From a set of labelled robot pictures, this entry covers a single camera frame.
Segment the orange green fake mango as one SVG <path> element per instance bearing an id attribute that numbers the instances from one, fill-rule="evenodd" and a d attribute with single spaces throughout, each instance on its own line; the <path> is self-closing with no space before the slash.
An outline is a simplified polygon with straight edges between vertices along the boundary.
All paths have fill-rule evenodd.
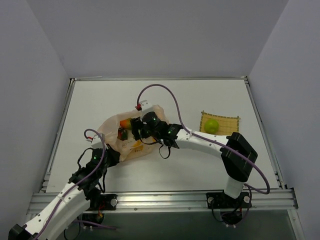
<path id="1" fill-rule="evenodd" d="M 127 118 L 127 119 L 121 120 L 119 122 L 119 125 L 123 129 L 132 130 L 131 118 Z"/>

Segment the translucent banana print plastic bag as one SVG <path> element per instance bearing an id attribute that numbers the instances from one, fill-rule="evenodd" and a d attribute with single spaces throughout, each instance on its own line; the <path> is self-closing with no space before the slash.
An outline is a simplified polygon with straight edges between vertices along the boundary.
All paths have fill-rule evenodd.
<path id="1" fill-rule="evenodd" d="M 152 137 L 143 140 L 135 140 L 130 130 L 127 131 L 126 140 L 118 138 L 120 121 L 140 116 L 140 112 L 136 109 L 119 113 L 105 120 L 97 130 L 99 133 L 104 134 L 104 142 L 110 145 L 113 150 L 120 153 L 120 162 L 149 155 L 157 146 L 156 144 L 151 144 L 155 141 Z"/>

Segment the green fake pear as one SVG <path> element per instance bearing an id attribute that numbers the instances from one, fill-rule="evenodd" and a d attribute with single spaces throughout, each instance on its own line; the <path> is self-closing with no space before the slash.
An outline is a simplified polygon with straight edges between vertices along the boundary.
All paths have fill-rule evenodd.
<path id="1" fill-rule="evenodd" d="M 216 132 L 218 132 L 218 130 L 219 130 L 219 123 L 217 120 L 210 118 L 204 123 L 205 133 L 213 135 Z"/>

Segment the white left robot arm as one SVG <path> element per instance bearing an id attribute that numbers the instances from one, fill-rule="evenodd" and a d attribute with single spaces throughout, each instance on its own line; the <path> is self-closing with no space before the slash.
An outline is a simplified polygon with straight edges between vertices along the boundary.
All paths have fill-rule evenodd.
<path id="1" fill-rule="evenodd" d="M 76 217 L 86 210 L 98 209 L 102 190 L 97 187 L 109 167 L 120 162 L 120 153 L 110 147 L 89 148 L 91 159 L 80 166 L 60 193 L 33 219 L 24 225 L 14 225 L 9 240 L 55 240 Z"/>

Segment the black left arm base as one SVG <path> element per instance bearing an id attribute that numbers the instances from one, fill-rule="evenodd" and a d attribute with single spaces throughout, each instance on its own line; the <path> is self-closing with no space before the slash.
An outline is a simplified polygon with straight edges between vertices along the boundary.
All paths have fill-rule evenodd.
<path id="1" fill-rule="evenodd" d="M 90 204 L 88 211 L 90 213 L 83 213 L 81 220 L 84 226 L 92 226 L 94 224 L 101 225 L 105 218 L 104 211 L 115 211 L 117 209 L 118 196 L 116 194 L 102 194 Z"/>

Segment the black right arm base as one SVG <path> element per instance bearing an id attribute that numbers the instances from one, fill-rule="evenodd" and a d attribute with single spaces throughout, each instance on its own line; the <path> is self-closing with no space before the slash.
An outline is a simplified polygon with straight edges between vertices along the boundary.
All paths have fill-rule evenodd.
<path id="1" fill-rule="evenodd" d="M 206 204 L 213 218 L 226 227 L 236 228 L 252 207 L 252 192 L 241 192 L 232 198 L 222 192 L 207 192 Z"/>

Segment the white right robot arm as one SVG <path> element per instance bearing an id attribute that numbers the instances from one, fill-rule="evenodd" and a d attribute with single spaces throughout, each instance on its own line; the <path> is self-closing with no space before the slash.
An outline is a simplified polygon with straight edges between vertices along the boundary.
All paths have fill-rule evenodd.
<path id="1" fill-rule="evenodd" d="M 257 152 L 240 133 L 224 136 L 193 131 L 181 124 L 162 121 L 153 111 L 142 118 L 131 119 L 130 125 L 135 140 L 151 137 L 169 149 L 190 149 L 221 159 L 228 175 L 222 193 L 223 203 L 232 207 L 240 201 L 240 193 L 248 181 L 252 164 L 258 158 Z"/>

